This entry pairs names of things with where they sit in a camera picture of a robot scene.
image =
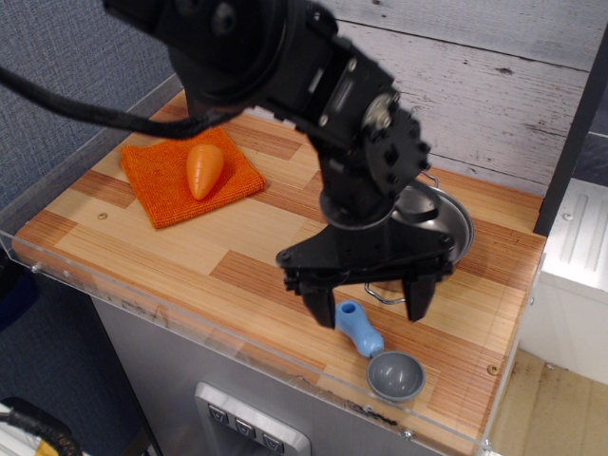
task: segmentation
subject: blue handle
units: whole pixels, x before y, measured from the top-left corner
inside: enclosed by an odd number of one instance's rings
[[[357,301],[344,301],[335,308],[335,327],[351,338],[357,350],[369,358],[384,349],[384,339],[371,325]]]

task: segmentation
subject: wood grain surface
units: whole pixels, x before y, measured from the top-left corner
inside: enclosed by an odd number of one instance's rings
[[[181,94],[156,118],[185,113]],[[290,127],[250,116],[224,129],[266,178],[262,192],[155,230],[120,157],[122,145],[158,140],[132,135],[25,225],[15,251],[73,286],[206,345],[229,347],[257,369],[338,398],[383,426],[413,428],[420,439],[470,454],[485,434],[540,261],[545,238],[532,229],[541,199],[434,169],[441,188],[470,212],[476,236],[427,316],[411,323],[403,306],[379,304],[362,285],[336,290],[336,301],[363,303],[388,349],[425,366],[422,394],[395,406],[374,398],[368,360],[345,335],[314,322],[284,290],[275,264],[280,250],[325,226],[313,148]]]
[[[591,69],[608,21],[603,0],[323,0],[349,23],[564,67]]]
[[[420,120],[433,166],[544,195],[588,73],[345,23]]]

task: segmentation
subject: floor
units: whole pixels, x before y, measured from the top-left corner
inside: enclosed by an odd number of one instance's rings
[[[608,454],[608,385],[519,351],[490,441],[502,456]]]

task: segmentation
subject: button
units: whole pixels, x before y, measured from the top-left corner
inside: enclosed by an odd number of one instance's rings
[[[209,404],[209,413],[211,413],[211,417],[214,420],[219,421],[224,425],[228,424],[228,414],[221,408],[217,408],[216,406]]]
[[[256,438],[256,429],[248,423],[239,420],[238,418],[235,420],[235,426],[237,427],[237,431],[243,434],[245,437],[249,437],[250,439]]]
[[[266,432],[262,433],[262,437],[264,439],[264,445],[271,449],[272,451],[276,451],[277,453],[283,454],[285,452],[285,446],[283,443],[276,439],[275,437],[268,435]]]

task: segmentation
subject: wooden countertop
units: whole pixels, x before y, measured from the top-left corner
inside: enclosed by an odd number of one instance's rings
[[[185,115],[181,94],[155,117]],[[262,192],[155,230],[120,156],[125,144],[159,140],[134,134],[25,225],[13,248],[92,295],[205,344],[219,341],[235,356],[327,391],[386,426],[413,428],[469,452],[467,443],[450,440],[484,435],[545,243],[532,233],[541,198],[433,169],[473,217],[476,236],[455,274],[438,286],[427,316],[410,323],[403,305],[381,305],[362,285],[336,290],[336,302],[363,303],[387,349],[411,353],[425,366],[423,393],[396,407],[373,399],[368,360],[345,335],[314,322],[300,298],[284,290],[275,265],[280,250],[325,226],[314,149],[290,127],[251,116],[224,130],[266,178]]]

